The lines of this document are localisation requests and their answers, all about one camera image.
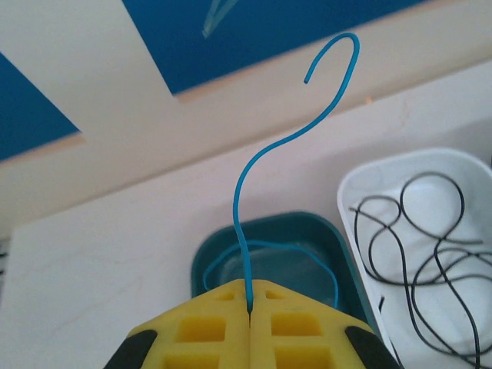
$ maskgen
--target blue wall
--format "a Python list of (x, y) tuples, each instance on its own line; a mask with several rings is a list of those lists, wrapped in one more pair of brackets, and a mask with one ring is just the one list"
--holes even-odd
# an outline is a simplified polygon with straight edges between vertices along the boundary
[(423, 1), (123, 0), (173, 94)]
[(0, 53), (0, 161), (77, 131)]

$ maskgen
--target bent blue wire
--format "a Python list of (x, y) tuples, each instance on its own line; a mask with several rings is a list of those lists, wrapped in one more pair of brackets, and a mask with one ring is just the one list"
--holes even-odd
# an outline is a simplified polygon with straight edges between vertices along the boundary
[[(267, 241), (258, 241), (258, 240), (248, 240), (248, 247), (260, 247), (260, 248), (274, 248), (278, 250), (292, 250), (292, 251), (299, 251), (302, 252), (303, 254), (306, 254), (309, 256), (313, 261), (318, 264), (320, 267), (322, 267), (331, 277), (331, 280), (333, 282), (333, 308), (338, 309), (338, 281), (337, 278), (335, 277), (334, 272), (323, 262), (321, 261), (315, 254), (310, 252), (309, 250), (306, 250), (304, 248), (300, 248), (298, 246), (294, 246), (292, 244), (279, 244), (276, 242), (267, 242)], [(230, 254), (235, 252), (237, 249), (239, 249), (239, 243), (233, 244), (232, 246), (226, 248), (220, 255), (217, 256), (217, 258), (212, 261), (208, 266), (207, 269), (205, 269), (203, 273), (203, 285), (205, 287), (206, 291), (209, 291), (210, 288), (208, 287), (208, 275)]]
[(307, 71), (306, 77), (304, 78), (304, 83), (308, 83), (309, 80), (311, 79), (311, 76), (316, 69), (316, 66), (318, 62), (323, 58), (323, 55), (333, 46), (336, 42), (340, 41), (342, 38), (349, 38), (352, 40), (354, 43), (354, 51), (352, 52), (352, 57), (351, 60), (348, 64), (347, 71), (345, 72), (344, 79), (341, 82), (340, 88), (337, 91), (337, 94), (331, 101), (331, 103), (319, 114), (311, 123), (308, 125), (304, 126), (300, 130), (296, 131), (295, 133), (288, 135), (285, 138), (282, 138), (281, 140), (278, 140), (274, 142), (273, 144), (270, 144), (266, 148), (263, 148), (260, 150), (244, 167), (243, 171), (241, 172), (241, 175), (239, 176), (238, 183), (236, 184), (236, 189), (234, 191), (234, 200), (232, 202), (232, 219), (234, 222), (234, 229), (236, 231), (236, 235), (238, 236), (238, 241), (239, 241), (239, 247), (241, 249), (241, 256), (243, 259), (243, 270), (244, 270), (244, 287), (246, 290), (246, 308), (248, 309), (248, 313), (251, 314), (253, 311), (253, 276), (251, 274), (251, 259), (249, 256), (248, 252), (248, 245), (246, 243), (246, 238), (244, 236), (244, 232), (241, 228), (241, 222), (239, 221), (239, 198), (241, 196), (241, 188), (243, 186), (244, 180), (246, 179), (246, 176), (248, 175), (248, 172), (250, 171), (251, 167), (258, 161), (259, 158), (261, 158), (263, 155), (268, 153), (269, 151), (273, 150), (274, 148), (277, 148), (279, 146), (282, 146), (283, 144), (288, 143), (289, 141), (292, 141), (300, 136), (302, 136), (304, 133), (310, 131), (312, 128), (314, 128), (320, 121), (325, 119), (328, 114), (330, 114), (333, 109), (338, 105), (338, 102), (341, 100), (342, 96), (345, 93), (345, 90), (347, 89), (348, 82), (351, 80), (352, 73), (354, 72), (354, 67), (357, 64), (357, 58), (359, 56), (359, 51), (361, 49), (361, 44), (359, 42), (359, 39), (357, 38), (356, 35), (353, 33), (347, 32), (347, 33), (342, 33), (340, 35), (335, 36), (332, 38), (322, 49), (321, 51), (316, 55), (316, 58), (314, 58), (313, 62), (311, 63), (311, 67), (309, 67), (309, 70)]

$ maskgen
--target coiled black wire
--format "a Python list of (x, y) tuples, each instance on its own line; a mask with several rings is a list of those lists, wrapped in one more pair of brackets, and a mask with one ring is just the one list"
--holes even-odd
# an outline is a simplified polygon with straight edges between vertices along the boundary
[[(422, 178), (427, 178), (427, 177), (438, 177), (442, 178), (445, 181), (450, 182), (454, 188), (457, 191), (457, 194), (460, 198), (460, 213), (457, 217), (457, 219), (453, 222), (453, 224), (441, 235), (435, 234), (431, 231), (423, 229), (420, 225), (417, 225), (409, 216), (407, 213), (407, 210), (405, 208), (405, 193), (409, 186), (411, 186), (415, 181), (422, 179)], [(393, 220), (389, 221), (388, 223), (383, 222), (381, 219), (376, 218), (375, 216), (368, 214), (366, 211), (363, 210), (363, 207), (370, 201), (388, 201), (390, 204), (393, 204), (394, 207), (397, 210), (396, 216)], [(478, 244), (483, 244), (482, 240), (461, 240), (461, 239), (456, 239), (452, 238), (450, 235), (451, 233), (456, 229), (456, 227), (460, 224), (461, 220), (463, 219), (464, 212), (465, 212), (465, 200), (464, 200), (464, 195), (463, 192), (460, 188), (460, 186), (457, 184), (455, 180), (452, 178), (448, 177), (447, 175), (444, 175), (439, 172), (435, 171), (429, 171), (429, 172), (424, 172), (420, 173), (418, 175), (413, 176), (410, 178), (407, 182), (405, 182), (404, 186), (401, 189), (399, 199), (394, 199), (391, 196), (385, 196), (385, 195), (373, 195), (373, 196), (367, 196), (364, 198), (361, 203), (357, 206), (357, 208), (350, 208), (351, 211), (355, 212), (355, 219), (354, 219), (354, 238), (355, 242), (357, 245), (357, 248), (359, 250), (359, 253), (361, 252), (361, 247), (359, 245), (359, 235), (358, 235), (358, 221), (360, 216), (364, 216), (365, 218), (368, 218), (372, 220), (373, 222), (379, 224), (381, 227), (373, 234), (369, 241), (368, 245), (368, 260), (369, 260), (369, 266), (370, 268), (364, 263), (364, 268), (366, 272), (376, 281), (379, 281), (384, 284), (389, 284), (393, 286), (401, 286), (405, 290), (405, 296), (407, 300), (407, 307), (408, 307), (408, 312), (410, 315), (410, 320), (412, 323), (412, 326), (414, 327), (414, 330), (417, 334), (417, 336), (430, 348), (432, 348), (435, 351), (438, 351), (442, 354), (450, 355), (452, 357), (456, 357), (461, 359), (462, 361), (468, 363), (469, 365), (473, 366), (475, 369), (492, 369), (492, 367), (487, 367), (481, 364), (480, 362), (480, 357), (490, 351), (492, 351), (492, 344), (487, 346), (486, 348), (480, 348), (480, 337), (478, 334), (478, 329), (477, 325), (475, 323), (474, 317), (472, 313), (470, 312), (469, 307), (466, 305), (464, 302), (463, 298), (460, 296), (460, 294), (457, 292), (454, 283), (458, 281), (463, 281), (465, 279), (469, 278), (481, 278), (487, 281), (492, 281), (492, 277), (489, 275), (485, 274), (462, 274), (458, 275), (455, 277), (450, 278), (447, 273), (455, 268), (457, 265), (462, 263), (463, 261), (466, 261), (469, 258), (476, 258), (477, 260), (489, 265), (492, 267), (492, 261), (487, 260), (485, 257), (491, 257), (492, 252), (488, 251), (478, 251), (478, 252), (473, 252), (470, 250), (470, 247), (473, 245), (478, 245)], [(420, 265), (420, 267), (417, 269), (416, 273), (414, 274), (413, 277), (410, 277), (407, 273), (407, 258), (405, 255), (404, 251), (404, 246), (401, 242), (401, 239), (398, 237), (396, 232), (393, 230), (393, 226), (396, 225), (396, 223), (399, 222), (400, 219), (406, 219), (408, 223), (411, 224), (413, 228), (415, 228), (417, 231), (419, 231), (421, 234), (424, 234), (428, 236), (431, 239), (434, 239), (436, 241), (436, 244), (434, 245), (434, 248), (431, 250), (429, 256), (424, 260), (424, 262)], [(402, 263), (402, 280), (393, 280), (389, 278), (383, 277), (379, 271), (376, 269), (374, 265), (374, 259), (373, 259), (373, 248), (376, 240), (384, 233), (384, 232), (389, 232), (393, 239), (396, 241), (398, 250), (401, 255), (401, 263)], [(454, 245), (459, 245), (460, 247), (449, 247), (445, 249), (440, 249), (440, 246), (444, 243), (448, 244), (454, 244)], [(440, 261), (440, 255), (448, 252), (458, 252), (461, 253), (462, 255), (455, 258), (452, 260), (451, 263), (449, 263), (447, 266), (443, 266), (441, 261)], [(426, 278), (426, 279), (420, 279), (422, 271), (426, 268), (426, 266), (429, 265), (431, 261), (435, 261), (439, 273), (437, 273), (435, 276), (431, 278)], [(417, 304), (416, 298), (415, 298), (415, 290), (417, 287), (424, 287), (424, 286), (437, 286), (437, 285), (446, 285), (450, 290), (453, 292), (453, 295), (455, 296), (456, 300), (459, 302), (461, 307), (464, 309), (467, 319), (470, 322), (473, 334), (474, 334), (474, 352), (467, 352), (467, 353), (460, 353), (458, 352), (457, 349), (453, 348), (449, 342), (445, 340), (445, 338), (441, 337), (432, 327), (431, 323), (428, 322), (424, 316), (421, 313), (421, 310)], [(384, 300), (380, 302), (380, 310), (382, 308)], [(429, 342), (428, 339), (422, 334), (421, 329), (417, 326), (417, 319), (428, 329), (428, 331), (445, 347), (438, 347), (435, 344), (432, 344)]]

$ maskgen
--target white container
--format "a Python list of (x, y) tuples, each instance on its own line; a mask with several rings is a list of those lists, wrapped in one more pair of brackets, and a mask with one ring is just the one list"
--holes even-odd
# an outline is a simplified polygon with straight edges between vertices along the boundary
[[(471, 248), (471, 251), (492, 251), (492, 171), (482, 161), (460, 151), (446, 148), (417, 151), (356, 168), (341, 182), (337, 195), (338, 208), (354, 263), (361, 274), (387, 347), (391, 349), (391, 344), (394, 345), (406, 369), (467, 368), (471, 366), (430, 349), (420, 340), (411, 325), (402, 287), (375, 281), (364, 270), (364, 264), (369, 266), (369, 241), (381, 226), (360, 216), (357, 227), (360, 252), (354, 237), (355, 213), (351, 208), (356, 208), (367, 196), (376, 194), (388, 195), (399, 200), (405, 182), (427, 171), (440, 172), (453, 178), (463, 192), (463, 220), (450, 237), (481, 239), (484, 243), (482, 245), (461, 247)], [(445, 232), (460, 213), (460, 198), (456, 188), (450, 182), (437, 177), (424, 177), (411, 184), (405, 191), (404, 204), (414, 223), (434, 234)], [(364, 210), (388, 223), (395, 217), (397, 206), (389, 201), (369, 201)], [(402, 240), (407, 256), (408, 274), (413, 275), (417, 266), (432, 254), (436, 241), (421, 234), (403, 217), (393, 229)], [(374, 263), (383, 276), (402, 278), (401, 253), (389, 232), (385, 231), (374, 242), (373, 256)], [(446, 264), (447, 259), (444, 255), (441, 260)], [(431, 263), (432, 270), (427, 272), (436, 274), (437, 265), (435, 261)], [(474, 272), (492, 277), (492, 268), (475, 258), (457, 265), (453, 272)], [(483, 279), (467, 279), (454, 285), (474, 316), (480, 335), (480, 346), (485, 348), (492, 344), (492, 284)], [(384, 305), (380, 314), (378, 305), (382, 297)], [(470, 322), (448, 286), (418, 287), (416, 297), (423, 315), (442, 337), (461, 352), (473, 352), (474, 341)], [(422, 324), (419, 324), (419, 327), (422, 327), (424, 336), (428, 337), (430, 342), (439, 345)], [(482, 365), (492, 366), (492, 354), (484, 355), (481, 360)]]

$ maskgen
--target white table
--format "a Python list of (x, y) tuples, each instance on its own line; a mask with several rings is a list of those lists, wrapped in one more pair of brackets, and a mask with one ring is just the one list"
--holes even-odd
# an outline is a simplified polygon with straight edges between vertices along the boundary
[[(355, 165), (432, 145), (490, 160), (491, 97), (492, 61), (331, 117), (258, 163), (242, 219), (301, 209), (340, 228), (337, 187)], [(238, 175), (270, 141), (15, 230), (0, 367), (103, 367), (132, 327), (189, 299), (194, 253), (231, 223)]]

